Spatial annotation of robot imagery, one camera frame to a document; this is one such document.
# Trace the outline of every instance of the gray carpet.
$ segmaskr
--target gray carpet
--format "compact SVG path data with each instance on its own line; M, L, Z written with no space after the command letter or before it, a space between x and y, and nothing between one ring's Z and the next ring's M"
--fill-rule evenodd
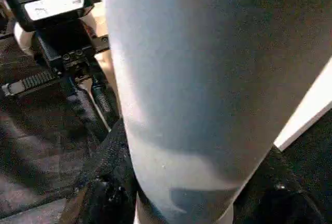
M41 69L12 38L0 40L0 85ZM1 100L0 218L64 198L96 145L59 85Z

